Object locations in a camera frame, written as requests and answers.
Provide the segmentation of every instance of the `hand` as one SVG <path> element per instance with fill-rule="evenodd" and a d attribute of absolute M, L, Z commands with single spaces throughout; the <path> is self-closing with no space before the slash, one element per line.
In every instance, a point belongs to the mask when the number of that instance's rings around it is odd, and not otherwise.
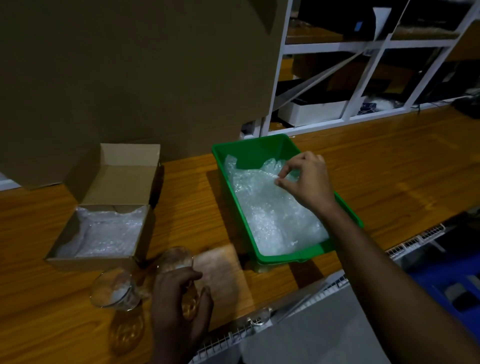
<path fill-rule="evenodd" d="M 300 170 L 297 182 L 286 180 L 292 170 Z M 325 160 L 312 152 L 300 153 L 288 160 L 275 180 L 304 207 L 322 215 L 336 205 Z"/>
<path fill-rule="evenodd" d="M 157 275 L 152 295 L 152 364 L 187 364 L 202 343 L 213 310 L 210 288 L 202 290 L 197 316 L 192 322 L 183 317 L 181 308 L 182 288 L 201 277 L 201 272 L 190 267 Z"/>

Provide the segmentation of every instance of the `glass cup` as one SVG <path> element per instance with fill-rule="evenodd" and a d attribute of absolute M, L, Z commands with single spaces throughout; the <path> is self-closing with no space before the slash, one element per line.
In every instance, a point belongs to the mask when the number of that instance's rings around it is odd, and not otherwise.
<path fill-rule="evenodd" d="M 193 268 L 193 256 L 187 248 L 176 246 L 166 250 L 156 262 L 157 274 L 170 272 L 183 267 Z M 195 318 L 199 295 L 193 281 L 189 281 L 182 296 L 183 317 L 191 321 Z"/>
<path fill-rule="evenodd" d="M 93 306 L 120 311 L 134 309 L 141 299 L 132 274 L 120 267 L 110 268 L 100 274 L 93 282 L 90 292 Z"/>

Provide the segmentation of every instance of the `bubble wrap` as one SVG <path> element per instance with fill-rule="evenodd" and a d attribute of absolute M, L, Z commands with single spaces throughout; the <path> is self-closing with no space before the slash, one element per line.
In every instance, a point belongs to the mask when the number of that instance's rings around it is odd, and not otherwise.
<path fill-rule="evenodd" d="M 230 184 L 262 255 L 290 254 L 328 238 L 318 218 L 274 184 L 284 164 L 272 158 L 259 170 L 240 170 L 235 157 L 225 159 Z M 287 178 L 296 180 L 290 174 Z"/>
<path fill-rule="evenodd" d="M 115 211 L 76 209 L 80 230 L 72 240 L 57 249 L 63 258 L 86 256 L 130 256 L 142 229 L 147 207 L 120 214 Z"/>

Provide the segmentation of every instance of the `wooden table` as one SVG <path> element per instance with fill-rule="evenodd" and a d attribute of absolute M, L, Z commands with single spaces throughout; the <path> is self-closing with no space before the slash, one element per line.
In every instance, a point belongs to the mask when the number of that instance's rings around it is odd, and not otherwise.
<path fill-rule="evenodd" d="M 439 108 L 296 136 L 322 154 L 333 185 L 384 249 L 480 204 L 480 122 Z M 42 261 L 75 206 L 63 185 L 0 193 L 0 362 L 145 363 L 149 306 L 122 316 L 89 303 L 98 272 L 56 271 Z M 339 270 L 335 253 L 256 274 L 242 270 L 240 241 L 212 155 L 165 163 L 148 256 L 190 248 L 215 300 L 211 328 Z M 125 320 L 139 343 L 117 356 Z"/>

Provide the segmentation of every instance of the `green plastic tray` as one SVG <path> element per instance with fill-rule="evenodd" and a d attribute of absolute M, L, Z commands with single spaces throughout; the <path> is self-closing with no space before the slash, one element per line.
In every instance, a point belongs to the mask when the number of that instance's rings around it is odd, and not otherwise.
<path fill-rule="evenodd" d="M 230 185 L 227 172 L 225 171 L 225 158 L 227 155 L 230 154 L 237 158 L 237 168 L 240 169 L 259 169 L 263 163 L 270 158 L 275 158 L 276 160 L 288 160 L 300 153 L 300 150 L 295 144 L 293 144 L 292 140 L 288 136 L 285 134 L 278 134 L 262 138 L 241 140 L 232 143 L 216 144 L 212 147 L 212 153 L 215 156 L 218 164 L 218 172 L 220 175 L 223 192 L 227 195 L 226 197 L 233 198 L 233 206 L 235 210 L 234 213 L 244 235 L 244 239 L 250 245 L 250 259 L 253 260 L 254 263 L 260 265 L 277 265 L 290 262 L 305 262 L 314 256 L 328 253 L 334 249 L 331 239 L 327 239 L 323 242 L 319 242 L 317 245 L 292 254 L 273 256 L 265 256 L 260 254 L 235 192 Z M 336 192 L 335 199 L 348 213 L 352 220 L 362 228 L 362 221 L 357 215 L 355 215 L 355 213 Z"/>

